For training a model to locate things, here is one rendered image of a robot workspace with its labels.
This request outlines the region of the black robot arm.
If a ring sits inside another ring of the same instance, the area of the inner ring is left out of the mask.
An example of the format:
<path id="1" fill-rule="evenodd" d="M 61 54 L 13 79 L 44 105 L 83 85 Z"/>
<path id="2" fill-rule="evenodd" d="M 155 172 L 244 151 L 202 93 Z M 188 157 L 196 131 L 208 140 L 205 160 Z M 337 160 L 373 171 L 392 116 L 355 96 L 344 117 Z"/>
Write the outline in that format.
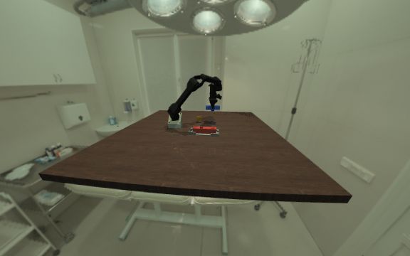
<path id="1" fill-rule="evenodd" d="M 202 80 L 200 83 L 196 80 Z M 216 91 L 221 91 L 222 90 L 222 84 L 221 81 L 217 77 L 209 77 L 205 74 L 197 75 L 192 77 L 187 85 L 186 89 L 183 91 L 179 99 L 175 102 L 172 103 L 169 106 L 169 109 L 167 112 L 169 113 L 169 116 L 171 117 L 172 121 L 177 121 L 179 120 L 179 112 L 182 110 L 181 106 L 185 102 L 185 100 L 188 98 L 188 96 L 193 92 L 196 91 L 199 87 L 201 87 L 204 82 L 211 82 L 209 84 L 210 86 L 210 91 L 211 92 L 216 92 Z M 213 83 L 213 84 L 212 84 Z"/>

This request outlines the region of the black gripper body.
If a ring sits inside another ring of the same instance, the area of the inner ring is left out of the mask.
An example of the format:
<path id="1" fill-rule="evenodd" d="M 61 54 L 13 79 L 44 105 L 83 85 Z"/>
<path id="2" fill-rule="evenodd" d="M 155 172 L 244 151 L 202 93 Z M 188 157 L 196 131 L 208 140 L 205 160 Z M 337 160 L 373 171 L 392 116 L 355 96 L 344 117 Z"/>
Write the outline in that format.
<path id="1" fill-rule="evenodd" d="M 216 92 L 211 92 L 210 91 L 210 97 L 209 97 L 210 102 L 218 102 L 218 100 L 215 98 L 215 96 L 216 96 Z"/>

